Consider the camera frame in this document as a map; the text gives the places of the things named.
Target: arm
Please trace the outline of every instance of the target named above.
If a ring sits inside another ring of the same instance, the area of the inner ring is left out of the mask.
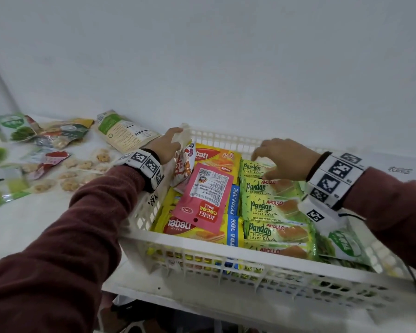
[[[377,239],[416,268],[416,181],[403,183],[368,168],[349,191],[343,206],[365,217]]]
[[[101,285],[120,262],[119,226],[143,186],[133,168],[112,168],[23,252],[0,260],[0,332],[92,331]]]

